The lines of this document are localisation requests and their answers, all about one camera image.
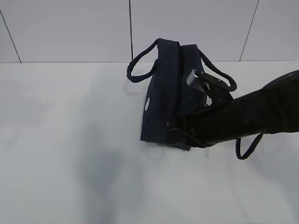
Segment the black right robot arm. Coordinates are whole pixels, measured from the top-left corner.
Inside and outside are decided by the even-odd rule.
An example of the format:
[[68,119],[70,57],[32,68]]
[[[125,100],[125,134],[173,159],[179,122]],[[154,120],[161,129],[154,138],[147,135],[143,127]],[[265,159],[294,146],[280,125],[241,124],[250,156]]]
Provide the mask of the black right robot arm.
[[254,134],[299,130],[299,72],[278,77],[235,99],[213,99],[197,112],[167,122],[169,144],[209,147]]

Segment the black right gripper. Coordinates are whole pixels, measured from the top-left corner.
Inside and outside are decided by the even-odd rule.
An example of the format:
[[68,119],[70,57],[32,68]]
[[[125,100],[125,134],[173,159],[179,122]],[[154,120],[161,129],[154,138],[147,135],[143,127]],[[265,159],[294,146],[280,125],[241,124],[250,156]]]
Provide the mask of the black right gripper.
[[170,145],[183,144],[188,148],[206,148],[232,140],[230,126],[223,113],[232,99],[216,100],[211,105],[204,104],[196,112],[170,119],[166,123],[166,142]]

